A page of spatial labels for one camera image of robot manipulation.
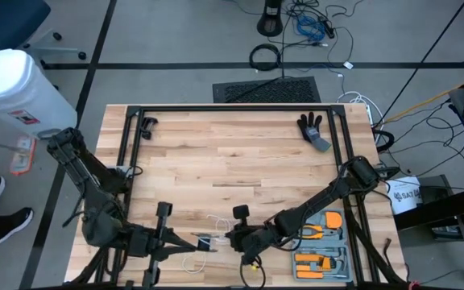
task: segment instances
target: glove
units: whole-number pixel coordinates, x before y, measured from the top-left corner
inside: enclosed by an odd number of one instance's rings
[[[311,143],[318,151],[325,152],[330,147],[330,143],[320,137],[320,123],[323,119],[322,116],[318,115],[316,120],[314,119],[314,113],[309,113],[309,118],[302,114],[300,120],[296,120],[296,124],[302,132],[304,140]]]

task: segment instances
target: white cable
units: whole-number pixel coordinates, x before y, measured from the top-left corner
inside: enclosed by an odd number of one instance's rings
[[[365,105],[368,105],[367,101],[369,101],[374,106],[374,108],[377,110],[377,113],[379,113],[379,116],[383,120],[382,124],[384,124],[385,121],[383,119],[383,112],[381,112],[379,107],[367,96],[363,96],[362,94],[360,94],[358,92],[355,92],[355,91],[350,91],[350,92],[346,92],[346,93],[342,94],[341,96],[339,96],[338,99],[336,100],[336,102],[339,103],[343,97],[345,97],[346,95],[349,95],[349,94],[355,94],[356,95],[355,98],[353,98],[353,99],[351,99],[349,101],[349,103],[356,103],[356,104],[364,103]],[[380,135],[377,135],[377,137],[375,138],[375,144],[377,144],[379,142],[379,139],[380,139]]]
[[[219,238],[214,238],[216,240],[216,242],[220,242],[220,243],[228,243],[228,239],[225,238],[225,233],[229,232],[232,230],[232,223],[227,220],[226,218],[223,218],[223,217],[219,217],[217,215],[213,215],[213,214],[208,214],[207,215],[207,218],[216,218],[216,231],[218,231],[219,229],[219,223],[222,222],[223,225],[225,226],[225,230],[223,231],[223,234],[220,234],[220,237]],[[204,239],[201,239],[200,237],[198,237],[198,242],[203,242],[207,245],[210,246],[210,242],[207,242],[205,241]],[[182,269],[184,269],[184,271],[188,272],[189,274],[197,274],[197,273],[200,273],[203,268],[205,267],[205,264],[207,263],[207,253],[202,253],[203,254],[203,264],[201,265],[201,267],[198,269],[198,270],[195,270],[195,271],[191,271],[189,270],[188,268],[185,267],[185,261],[187,261],[187,259],[189,259],[190,257],[194,256],[196,254],[195,253],[191,253],[189,255],[186,255],[184,257],[184,259],[182,260]]]

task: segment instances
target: gray floor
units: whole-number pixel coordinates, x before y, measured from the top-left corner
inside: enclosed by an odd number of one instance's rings
[[[239,0],[245,10],[259,11],[260,0]],[[64,35],[62,45],[86,51],[88,60],[75,56],[51,57],[55,63],[89,62],[93,54],[109,0],[48,0],[52,14],[40,28],[58,28]],[[232,2],[211,0],[118,0],[114,17],[101,54],[101,63],[212,63],[246,62],[250,50],[266,39],[255,30],[258,16],[244,14]],[[354,0],[321,2],[352,7]],[[354,36],[351,61],[418,62],[462,0],[365,0],[351,18],[338,16],[334,26],[347,27]],[[300,40],[287,32],[286,42]],[[330,58],[343,61],[350,46],[349,36],[340,31],[338,45]],[[326,61],[329,48],[294,48],[286,61]],[[464,8],[450,29],[433,49],[426,62],[464,61]],[[386,110],[412,75],[412,69],[340,70],[345,75],[345,90],[358,91]],[[47,71],[48,78],[76,106],[85,70]],[[81,120],[81,130],[92,150],[107,104],[118,103],[209,103],[213,83],[267,80],[280,72],[256,72],[252,69],[200,70],[97,70],[89,100]],[[341,94],[341,78],[325,69],[309,72],[288,70],[289,76],[314,76],[323,102],[335,102]],[[390,115],[422,102],[437,93],[464,82],[464,69],[422,69],[413,78]],[[448,109],[438,113],[452,124],[458,120]],[[387,126],[396,136],[412,124],[410,118]],[[19,133],[0,123],[0,143],[12,144]],[[448,132],[419,126],[395,145],[395,150],[425,139],[447,139]],[[455,147],[464,143],[460,135]],[[402,168],[419,174],[453,154],[441,145],[418,147],[396,154]],[[19,287],[24,268],[39,227],[56,165],[40,144],[34,167],[26,175],[12,176],[8,171],[11,153],[0,149],[0,174],[8,180],[0,204],[0,214],[32,206],[36,217],[29,227],[0,245],[0,289]],[[391,161],[382,155],[384,161]],[[453,186],[464,187],[464,160],[452,159],[427,176],[446,174]],[[75,225],[61,228],[70,214],[77,192],[70,180],[64,180],[48,239],[35,276],[34,287],[63,282]],[[424,229],[400,232],[411,279],[425,281],[451,270],[464,270],[464,243],[434,242]],[[429,284],[464,288],[464,271]]]

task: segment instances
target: white container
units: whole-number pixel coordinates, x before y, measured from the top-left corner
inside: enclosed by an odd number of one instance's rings
[[[0,119],[37,139],[77,125],[77,112],[20,50],[0,51]]]

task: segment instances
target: chair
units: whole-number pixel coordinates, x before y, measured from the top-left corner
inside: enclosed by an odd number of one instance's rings
[[[29,55],[42,60],[45,55],[58,53],[77,53],[85,60],[87,55],[77,48],[55,48],[43,46],[47,37],[60,41],[62,35],[49,30],[34,43],[27,41],[47,18],[51,8],[44,0],[0,0],[0,49],[21,49]]]

